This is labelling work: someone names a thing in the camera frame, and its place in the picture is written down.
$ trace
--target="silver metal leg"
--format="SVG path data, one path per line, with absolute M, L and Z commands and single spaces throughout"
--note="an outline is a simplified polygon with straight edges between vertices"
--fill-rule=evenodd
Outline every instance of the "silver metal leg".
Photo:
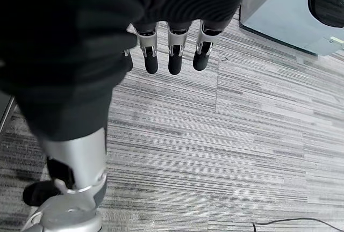
M 49 158 L 71 168 L 75 184 L 67 188 L 64 181 L 55 179 L 62 194 L 45 201 L 22 231 L 100 231 L 102 217 L 96 208 L 106 189 L 105 129 L 75 140 L 39 139 L 39 143 Z

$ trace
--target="black fabric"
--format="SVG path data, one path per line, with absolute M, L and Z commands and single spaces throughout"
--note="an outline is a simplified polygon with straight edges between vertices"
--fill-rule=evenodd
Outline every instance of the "black fabric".
M 130 23 L 230 20 L 240 0 L 0 0 L 0 88 L 32 132 L 51 140 L 104 127 L 111 91 L 130 69 Z

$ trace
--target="metal bracket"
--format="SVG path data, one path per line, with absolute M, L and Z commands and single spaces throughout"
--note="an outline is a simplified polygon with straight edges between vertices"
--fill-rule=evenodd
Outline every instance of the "metal bracket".
M 153 32 L 154 33 L 152 35 L 145 35 L 144 33 L 140 33 L 138 30 L 136 30 L 136 34 L 139 38 L 140 47 L 141 47 L 141 50 L 142 50 L 145 57 L 147 57 L 146 48 L 148 48 L 148 47 L 152 48 L 152 54 L 153 54 L 153 56 L 156 56 L 156 52 L 157 52 L 157 25 L 156 25 L 155 30 Z
M 63 193 L 49 198 L 25 223 L 25 232 L 98 232 L 102 228 L 102 217 L 96 211 L 95 195 L 105 184 L 104 173 L 96 185 L 79 190 L 67 189 L 64 181 L 55 180 Z
M 197 36 L 196 52 L 198 55 L 200 55 L 202 53 L 202 47 L 203 47 L 204 42 L 209 42 L 210 46 L 209 46 L 208 51 L 206 52 L 206 55 L 209 56 L 215 42 L 217 41 L 217 39 L 220 37 L 221 34 L 207 35 L 203 31 L 203 26 L 204 26 L 204 23 L 201 21 L 200 26 L 199 26 L 198 36 Z
M 167 41 L 170 56 L 173 56 L 173 46 L 179 46 L 178 56 L 182 56 L 185 48 L 185 42 L 187 41 L 188 31 L 183 34 L 175 34 L 171 31 L 169 25 L 167 24 Z

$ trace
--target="appliance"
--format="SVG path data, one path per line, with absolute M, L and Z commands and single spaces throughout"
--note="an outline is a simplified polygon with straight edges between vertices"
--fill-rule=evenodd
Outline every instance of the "appliance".
M 243 0 L 243 27 L 319 55 L 344 48 L 344 0 Z

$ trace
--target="black cable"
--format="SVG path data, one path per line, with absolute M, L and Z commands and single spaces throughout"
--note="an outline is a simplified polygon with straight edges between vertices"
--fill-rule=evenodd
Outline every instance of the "black cable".
M 344 232 L 344 230 L 341 230 L 339 228 L 336 228 L 335 226 L 331 225 L 331 224 L 328 224 L 326 223 L 325 221 L 322 221 L 322 220 L 318 220 L 318 219 L 314 219 L 312 217 L 298 217 L 298 218 L 295 218 L 295 219 L 284 219 L 284 220 L 274 220 L 274 221 L 270 221 L 270 222 L 267 222 L 267 223 L 258 223 L 258 222 L 253 222 L 252 225 L 253 225 L 253 229 L 254 229 L 254 232 L 257 232 L 256 230 L 256 226 L 255 225 L 259 225 L 259 226 L 266 226 L 266 225 L 270 225 L 270 224 L 273 224 L 273 223 L 278 223 L 278 222 L 284 222 L 284 221 L 293 221 L 293 220 L 313 220 L 313 221 L 318 221 L 320 223 L 323 223 L 325 225 L 328 225 L 329 227 L 337 230 L 337 231 L 341 231 L 341 232 Z

